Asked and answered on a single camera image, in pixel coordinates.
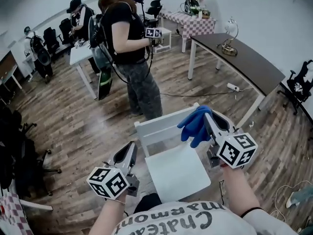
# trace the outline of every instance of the black t-shirt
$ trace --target black t-shirt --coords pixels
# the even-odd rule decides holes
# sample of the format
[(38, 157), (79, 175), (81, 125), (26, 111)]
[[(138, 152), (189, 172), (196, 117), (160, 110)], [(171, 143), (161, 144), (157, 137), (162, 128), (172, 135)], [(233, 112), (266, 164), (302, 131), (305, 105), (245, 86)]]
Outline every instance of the black t-shirt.
[(125, 2), (111, 5), (106, 11), (102, 25), (108, 42), (109, 53), (116, 64), (134, 64), (145, 57), (145, 48), (117, 54), (113, 47), (112, 24), (128, 22), (130, 24), (128, 40), (139, 40), (144, 36), (144, 25), (136, 13), (132, 13), (130, 6)]
[(79, 39), (89, 40), (89, 20), (93, 16), (94, 12), (87, 6), (83, 6), (79, 13), (75, 16), (72, 16), (72, 26), (75, 27), (79, 25), (81, 17), (84, 17), (84, 25), (80, 30), (75, 32), (74, 37), (78, 37)]

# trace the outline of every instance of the desk lamp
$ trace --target desk lamp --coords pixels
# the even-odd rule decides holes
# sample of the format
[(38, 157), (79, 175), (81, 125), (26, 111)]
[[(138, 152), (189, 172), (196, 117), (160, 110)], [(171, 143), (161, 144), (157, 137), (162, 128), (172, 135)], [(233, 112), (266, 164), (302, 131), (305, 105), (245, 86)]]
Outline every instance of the desk lamp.
[(226, 26), (225, 26), (225, 30), (226, 30), (227, 34), (237, 30), (237, 34), (234, 38), (226, 39), (225, 42), (222, 43), (222, 52), (228, 56), (237, 56), (238, 51), (230, 45), (231, 42), (238, 36), (238, 33), (239, 33), (238, 24), (235, 20), (233, 20), (232, 17), (227, 21)]

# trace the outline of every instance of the power strip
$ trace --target power strip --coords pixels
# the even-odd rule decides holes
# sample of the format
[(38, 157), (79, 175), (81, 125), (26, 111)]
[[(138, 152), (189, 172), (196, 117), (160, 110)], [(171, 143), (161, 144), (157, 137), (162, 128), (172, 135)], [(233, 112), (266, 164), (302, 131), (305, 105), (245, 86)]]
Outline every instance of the power strip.
[(229, 89), (233, 90), (233, 91), (236, 91), (236, 92), (239, 92), (239, 91), (240, 91), (240, 88), (239, 88), (238, 86), (235, 86), (235, 85), (230, 84), (230, 83), (227, 84), (227, 87), (228, 87)]

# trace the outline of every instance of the wristband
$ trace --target wristband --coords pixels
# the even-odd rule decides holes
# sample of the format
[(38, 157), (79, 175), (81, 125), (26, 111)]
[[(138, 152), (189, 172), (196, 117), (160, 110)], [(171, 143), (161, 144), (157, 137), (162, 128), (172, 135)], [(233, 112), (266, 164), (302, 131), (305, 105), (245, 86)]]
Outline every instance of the wristband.
[(115, 202), (118, 202), (118, 203), (122, 204), (123, 206), (126, 205), (126, 203), (124, 203), (124, 202), (122, 202), (122, 201), (119, 201), (119, 200), (117, 200), (117, 199), (110, 199), (110, 200), (115, 201)]
[(221, 165), (220, 165), (221, 168), (225, 168), (225, 167), (227, 167), (227, 166), (229, 166), (229, 165), (228, 165), (228, 164), (221, 164)]

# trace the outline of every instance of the table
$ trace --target table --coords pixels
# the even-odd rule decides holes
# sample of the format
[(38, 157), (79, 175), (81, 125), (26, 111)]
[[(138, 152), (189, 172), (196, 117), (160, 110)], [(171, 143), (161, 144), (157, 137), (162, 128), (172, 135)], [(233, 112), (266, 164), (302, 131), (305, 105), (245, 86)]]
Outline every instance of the table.
[(201, 34), (213, 34), (215, 29), (216, 20), (214, 18), (199, 19), (193, 18), (182, 12), (160, 12), (161, 27), (164, 27), (164, 18), (174, 21), (184, 26), (182, 33), (182, 49), (181, 52), (186, 52), (186, 42), (190, 36)]
[(7, 232), (9, 232), (8, 234), (33, 234), (17, 194), (7, 192), (4, 197), (0, 199), (0, 205), (2, 205), (5, 210), (5, 215), (0, 216), (0, 221)]
[(36, 68), (35, 65), (34, 65), (34, 62), (31, 58), (31, 55), (28, 55), (24, 60), (23, 60), (23, 63), (26, 64), (27, 66), (29, 66), (29, 68), (31, 69), (31, 72), (29, 71), (29, 68), (27, 67), (27, 72), (30, 76), (29, 78), (29, 82), (33, 79), (33, 75), (31, 74), (33, 72), (33, 70)]
[(193, 77), (197, 46), (204, 48), (218, 59), (218, 70), (221, 63), (234, 69), (258, 93), (257, 99), (237, 125), (237, 128), (241, 128), (285, 76), (267, 59), (237, 39), (232, 42), (232, 46), (238, 50), (238, 55), (232, 57), (223, 54), (222, 47), (217, 48), (217, 45), (230, 37), (226, 33), (192, 36), (188, 79), (191, 80)]
[(90, 59), (92, 57), (92, 51), (90, 49), (90, 45), (85, 43), (83, 46), (79, 48), (73, 47), (70, 51), (70, 65), (75, 66), (78, 73), (80, 74), (83, 82), (85, 83), (88, 91), (90, 92), (93, 99), (97, 99), (96, 94), (94, 93), (90, 83), (92, 82), (91, 78), (89, 77), (88, 73), (82, 69), (80, 66), (80, 62)]
[(4, 85), (9, 80), (9, 78), (12, 77), (14, 82), (17, 84), (17, 86), (22, 90), (20, 83), (17, 81), (16, 77), (14, 76), (14, 72), (16, 71), (17, 68), (18, 66), (15, 65), (9, 72), (6, 72), (0, 79), (0, 85), (1, 84)]

